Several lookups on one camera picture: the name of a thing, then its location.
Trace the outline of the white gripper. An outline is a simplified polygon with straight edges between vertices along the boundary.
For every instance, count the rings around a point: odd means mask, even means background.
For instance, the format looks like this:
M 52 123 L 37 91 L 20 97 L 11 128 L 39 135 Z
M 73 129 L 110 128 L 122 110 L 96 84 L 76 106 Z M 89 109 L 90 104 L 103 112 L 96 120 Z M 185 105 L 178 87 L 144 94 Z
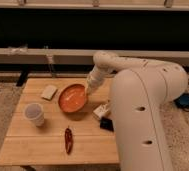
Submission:
M 88 96 L 89 92 L 94 91 L 99 87 L 99 81 L 93 76 L 87 77 L 87 88 L 85 88 L 85 95 Z

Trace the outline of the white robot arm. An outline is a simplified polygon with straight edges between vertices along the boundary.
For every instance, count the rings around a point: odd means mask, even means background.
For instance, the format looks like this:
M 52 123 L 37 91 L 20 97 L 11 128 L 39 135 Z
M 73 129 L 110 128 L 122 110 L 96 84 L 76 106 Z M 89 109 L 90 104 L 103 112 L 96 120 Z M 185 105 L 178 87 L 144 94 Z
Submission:
M 120 57 L 113 52 L 93 55 L 87 93 L 115 72 L 110 86 L 110 110 L 121 171 L 173 171 L 160 117 L 160 105 L 178 98 L 188 86 L 177 63 Z

